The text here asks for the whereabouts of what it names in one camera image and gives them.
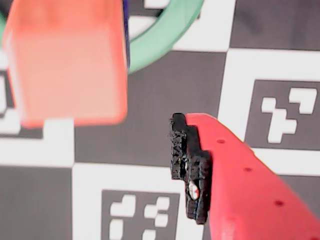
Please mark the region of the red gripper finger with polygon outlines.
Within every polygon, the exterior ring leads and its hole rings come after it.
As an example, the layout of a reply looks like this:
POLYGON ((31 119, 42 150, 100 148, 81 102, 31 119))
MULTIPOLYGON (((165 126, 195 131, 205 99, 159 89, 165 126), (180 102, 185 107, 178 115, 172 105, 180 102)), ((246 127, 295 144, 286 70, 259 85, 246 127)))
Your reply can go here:
POLYGON ((174 113, 171 177, 186 216, 213 240, 317 240, 320 221, 232 131, 205 113, 174 113))

